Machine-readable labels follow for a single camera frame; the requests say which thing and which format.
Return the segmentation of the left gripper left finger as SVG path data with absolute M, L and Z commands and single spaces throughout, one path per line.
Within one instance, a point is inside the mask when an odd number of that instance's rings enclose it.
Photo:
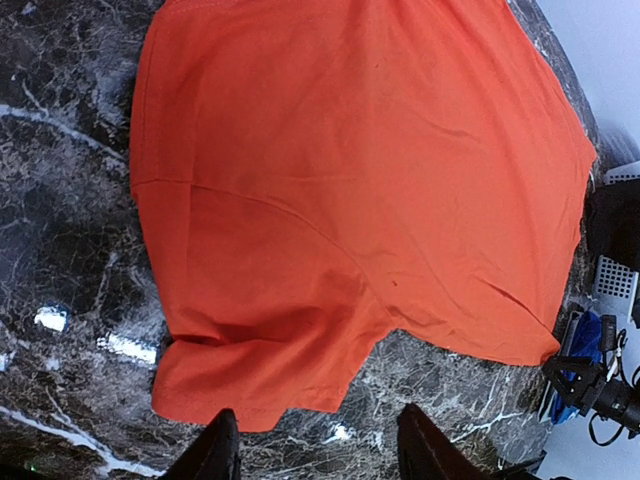
M 162 478 L 240 480 L 239 447 L 240 437 L 234 411 L 223 409 L 169 467 Z

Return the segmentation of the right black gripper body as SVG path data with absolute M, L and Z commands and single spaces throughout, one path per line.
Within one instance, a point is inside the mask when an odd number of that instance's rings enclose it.
M 595 368 L 594 382 L 587 389 L 583 401 L 583 405 L 576 405 L 581 415 L 590 410 L 600 415 L 622 415 L 628 406 L 627 384 L 616 378 L 608 380 L 600 368 Z

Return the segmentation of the red t-shirt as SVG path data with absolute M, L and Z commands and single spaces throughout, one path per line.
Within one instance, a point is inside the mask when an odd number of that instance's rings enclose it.
M 397 329 L 542 364 L 595 157 L 504 1 L 166 2 L 130 142 L 154 412 L 334 412 Z

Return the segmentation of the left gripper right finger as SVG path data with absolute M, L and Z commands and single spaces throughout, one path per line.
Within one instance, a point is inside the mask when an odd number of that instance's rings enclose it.
M 475 466 L 416 405 L 397 418 L 401 479 L 474 479 Z

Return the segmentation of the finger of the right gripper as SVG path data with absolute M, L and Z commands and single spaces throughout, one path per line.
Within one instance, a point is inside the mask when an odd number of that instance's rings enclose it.
M 557 362 L 561 373 L 556 388 L 558 394 L 568 405 L 583 405 L 583 397 L 587 389 L 594 382 L 595 364 L 588 357 L 550 357 L 542 367 L 550 366 L 551 361 Z

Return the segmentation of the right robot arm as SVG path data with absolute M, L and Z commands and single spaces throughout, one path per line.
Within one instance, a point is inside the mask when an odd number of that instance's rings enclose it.
M 576 408 L 584 417 L 593 412 L 589 435 L 594 444 L 610 446 L 624 430 L 629 432 L 629 439 L 639 435 L 639 386 L 633 386 L 621 374 L 609 375 L 601 362 L 588 357 L 553 356 L 542 370 L 567 407 Z M 618 425 L 609 440 L 596 438 L 595 418 Z

